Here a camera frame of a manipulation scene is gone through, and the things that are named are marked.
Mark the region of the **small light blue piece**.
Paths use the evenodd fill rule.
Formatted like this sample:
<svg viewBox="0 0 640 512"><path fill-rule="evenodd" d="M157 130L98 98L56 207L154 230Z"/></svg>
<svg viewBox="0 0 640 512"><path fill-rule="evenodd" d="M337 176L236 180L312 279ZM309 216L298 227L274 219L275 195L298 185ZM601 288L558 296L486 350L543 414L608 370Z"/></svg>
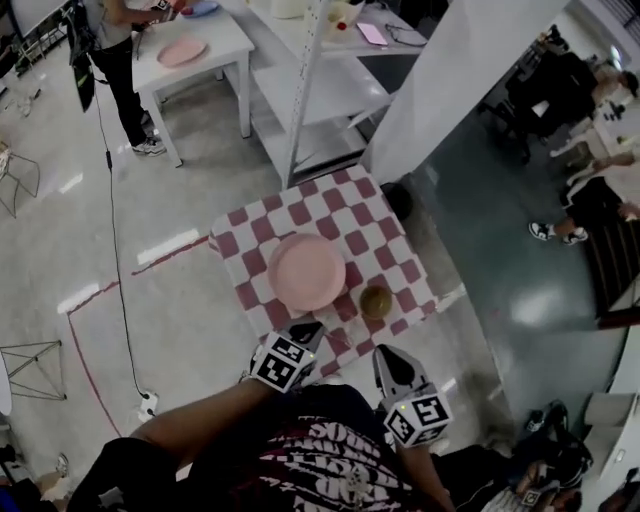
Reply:
<svg viewBox="0 0 640 512"><path fill-rule="evenodd" d="M215 13L218 9L219 4L215 0L198 0L186 5L181 10L181 15L187 19L196 19Z"/></svg>

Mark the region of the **white round side table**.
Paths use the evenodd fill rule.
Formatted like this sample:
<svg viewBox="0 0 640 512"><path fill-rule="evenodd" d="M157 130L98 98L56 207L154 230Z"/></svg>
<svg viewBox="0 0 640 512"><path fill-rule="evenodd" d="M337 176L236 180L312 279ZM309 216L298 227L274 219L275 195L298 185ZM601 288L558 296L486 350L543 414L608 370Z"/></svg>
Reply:
<svg viewBox="0 0 640 512"><path fill-rule="evenodd" d="M14 398L67 399L60 340L0 345L1 415L12 413Z"/></svg>

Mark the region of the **white metal shelf rack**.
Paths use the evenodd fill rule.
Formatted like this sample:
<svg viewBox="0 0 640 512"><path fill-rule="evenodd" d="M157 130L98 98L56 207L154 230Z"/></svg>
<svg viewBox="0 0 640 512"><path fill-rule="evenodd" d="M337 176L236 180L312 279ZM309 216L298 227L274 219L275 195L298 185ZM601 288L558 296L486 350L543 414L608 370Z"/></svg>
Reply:
<svg viewBox="0 0 640 512"><path fill-rule="evenodd" d="M394 92L372 72L374 58L417 56L423 48L394 42L386 24L413 28L392 0L365 0L356 22L332 29L332 0L300 0L296 18L277 18L274 0L220 0L254 44L249 58L250 122L283 188L357 162ZM357 22L388 41L369 44Z"/></svg>

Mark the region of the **pink plate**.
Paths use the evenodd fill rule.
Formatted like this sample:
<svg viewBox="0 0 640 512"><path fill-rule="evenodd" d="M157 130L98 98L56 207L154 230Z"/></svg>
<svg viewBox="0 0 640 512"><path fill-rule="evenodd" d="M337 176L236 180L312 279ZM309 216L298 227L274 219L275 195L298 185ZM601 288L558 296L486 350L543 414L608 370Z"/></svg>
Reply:
<svg viewBox="0 0 640 512"><path fill-rule="evenodd" d="M194 37L183 37L164 46L157 54L157 62L165 68L176 68L197 60L208 50L208 44Z"/></svg>
<svg viewBox="0 0 640 512"><path fill-rule="evenodd" d="M295 233L273 251L267 278L276 298L301 312L320 310L345 289L346 262L338 246L311 233Z"/></svg>

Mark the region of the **white pillar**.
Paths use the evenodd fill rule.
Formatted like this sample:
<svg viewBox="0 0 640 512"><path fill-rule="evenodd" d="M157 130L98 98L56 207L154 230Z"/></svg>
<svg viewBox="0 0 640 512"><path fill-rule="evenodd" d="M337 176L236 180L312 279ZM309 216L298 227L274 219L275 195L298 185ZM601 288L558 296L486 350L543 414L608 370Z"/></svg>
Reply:
<svg viewBox="0 0 640 512"><path fill-rule="evenodd" d="M379 183L414 171L570 0L453 0L368 144Z"/></svg>

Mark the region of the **small brown bowl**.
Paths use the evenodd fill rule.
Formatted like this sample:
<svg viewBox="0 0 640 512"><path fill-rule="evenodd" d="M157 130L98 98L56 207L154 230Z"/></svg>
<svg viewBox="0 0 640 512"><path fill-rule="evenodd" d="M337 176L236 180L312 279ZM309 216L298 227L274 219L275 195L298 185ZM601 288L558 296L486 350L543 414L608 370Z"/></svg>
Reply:
<svg viewBox="0 0 640 512"><path fill-rule="evenodd" d="M369 285L361 293L359 307L362 315L370 320L381 320L392 309L392 294L384 286Z"/></svg>

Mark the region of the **person's right forearm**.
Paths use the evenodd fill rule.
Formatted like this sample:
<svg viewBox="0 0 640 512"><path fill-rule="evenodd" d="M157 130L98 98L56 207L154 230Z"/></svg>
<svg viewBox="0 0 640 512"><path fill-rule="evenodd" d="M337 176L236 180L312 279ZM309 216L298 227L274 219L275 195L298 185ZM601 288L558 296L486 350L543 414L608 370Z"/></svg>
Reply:
<svg viewBox="0 0 640 512"><path fill-rule="evenodd" d="M438 502L445 512L456 512L450 495L436 471L429 447L426 444L409 448L396 444L396 453L417 488Z"/></svg>

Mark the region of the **black office chair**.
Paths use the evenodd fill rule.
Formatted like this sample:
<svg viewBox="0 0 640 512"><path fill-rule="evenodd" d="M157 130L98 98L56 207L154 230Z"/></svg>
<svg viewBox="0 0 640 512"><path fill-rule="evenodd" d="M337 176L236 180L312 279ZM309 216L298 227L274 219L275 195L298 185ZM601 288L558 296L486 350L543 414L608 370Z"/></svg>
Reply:
<svg viewBox="0 0 640 512"><path fill-rule="evenodd" d="M530 73L516 68L505 82L502 101L481 102L477 112L489 112L505 123L502 135L515 136L526 164L531 158L529 137L546 139L560 127L592 116L597 85L589 65L577 55L547 51Z"/></svg>

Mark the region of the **white power strip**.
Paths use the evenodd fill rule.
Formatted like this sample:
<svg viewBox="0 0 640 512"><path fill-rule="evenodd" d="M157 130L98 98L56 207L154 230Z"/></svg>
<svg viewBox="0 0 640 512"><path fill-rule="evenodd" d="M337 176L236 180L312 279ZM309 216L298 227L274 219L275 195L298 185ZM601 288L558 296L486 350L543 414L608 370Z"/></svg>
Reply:
<svg viewBox="0 0 640 512"><path fill-rule="evenodd" d="M138 419L145 423L155 416L158 405L158 396L151 391L143 391L141 405L137 412Z"/></svg>

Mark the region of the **red white checkered tablecloth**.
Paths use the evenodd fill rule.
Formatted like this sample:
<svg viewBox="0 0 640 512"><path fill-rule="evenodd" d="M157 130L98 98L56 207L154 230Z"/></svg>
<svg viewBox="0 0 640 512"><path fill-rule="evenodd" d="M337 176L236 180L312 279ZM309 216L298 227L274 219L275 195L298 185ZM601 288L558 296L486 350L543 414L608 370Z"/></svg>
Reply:
<svg viewBox="0 0 640 512"><path fill-rule="evenodd" d="M326 328L314 378L338 372L388 343L436 309L426 271L380 186L361 166L295 186L219 217L209 244L221 257L259 340L303 312L278 300L267 264L295 233L320 235L336 244L346 262L345 289L315 312ZM386 287L392 309L381 320L362 315L359 298L369 285Z"/></svg>

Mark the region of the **white desk with curved legs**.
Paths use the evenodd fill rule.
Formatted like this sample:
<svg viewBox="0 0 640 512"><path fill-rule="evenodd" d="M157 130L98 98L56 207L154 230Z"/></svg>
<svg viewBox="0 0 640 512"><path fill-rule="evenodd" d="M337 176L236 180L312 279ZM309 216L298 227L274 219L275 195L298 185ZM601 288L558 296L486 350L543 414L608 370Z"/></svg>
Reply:
<svg viewBox="0 0 640 512"><path fill-rule="evenodd" d="M616 121L599 116L587 118L569 130L567 140L549 152L551 159L564 158L569 167L580 167L593 161L628 151L634 136L614 132Z"/></svg>

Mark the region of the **person's dark printed shirt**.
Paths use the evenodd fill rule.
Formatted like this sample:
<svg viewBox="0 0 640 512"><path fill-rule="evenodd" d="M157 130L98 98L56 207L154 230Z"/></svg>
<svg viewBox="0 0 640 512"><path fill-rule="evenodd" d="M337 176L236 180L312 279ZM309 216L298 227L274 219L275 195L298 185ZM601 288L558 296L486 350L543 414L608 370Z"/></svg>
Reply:
<svg viewBox="0 0 640 512"><path fill-rule="evenodd" d="M348 385L278 396L201 451L183 480L176 458L133 437L107 443L68 512L373 512L419 504L373 411Z"/></svg>

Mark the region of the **black round bin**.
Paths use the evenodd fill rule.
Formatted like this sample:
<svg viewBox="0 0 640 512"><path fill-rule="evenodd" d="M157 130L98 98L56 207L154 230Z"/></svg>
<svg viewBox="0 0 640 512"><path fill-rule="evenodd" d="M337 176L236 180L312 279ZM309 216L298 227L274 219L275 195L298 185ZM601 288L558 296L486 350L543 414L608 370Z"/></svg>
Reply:
<svg viewBox="0 0 640 512"><path fill-rule="evenodd" d="M401 183L385 183L381 186L383 195L391 210L400 221L405 221L412 213L413 198Z"/></svg>

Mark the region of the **person's left forearm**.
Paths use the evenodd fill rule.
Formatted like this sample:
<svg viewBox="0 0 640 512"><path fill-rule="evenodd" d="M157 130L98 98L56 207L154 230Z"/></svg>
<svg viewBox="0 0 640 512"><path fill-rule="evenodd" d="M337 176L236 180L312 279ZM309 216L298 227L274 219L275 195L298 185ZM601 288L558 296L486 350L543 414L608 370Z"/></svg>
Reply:
<svg viewBox="0 0 640 512"><path fill-rule="evenodd" d="M131 437L166 452L182 469L223 432L276 395L263 382L248 378L223 391L163 412Z"/></svg>

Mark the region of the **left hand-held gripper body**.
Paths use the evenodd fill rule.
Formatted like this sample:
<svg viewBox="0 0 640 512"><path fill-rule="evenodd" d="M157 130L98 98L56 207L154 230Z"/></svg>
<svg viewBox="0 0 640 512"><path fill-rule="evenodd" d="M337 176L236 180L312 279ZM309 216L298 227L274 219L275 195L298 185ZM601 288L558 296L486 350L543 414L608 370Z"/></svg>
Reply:
<svg viewBox="0 0 640 512"><path fill-rule="evenodd" d="M300 387L316 365L318 334L273 332L254 357L249 376L287 393Z"/></svg>

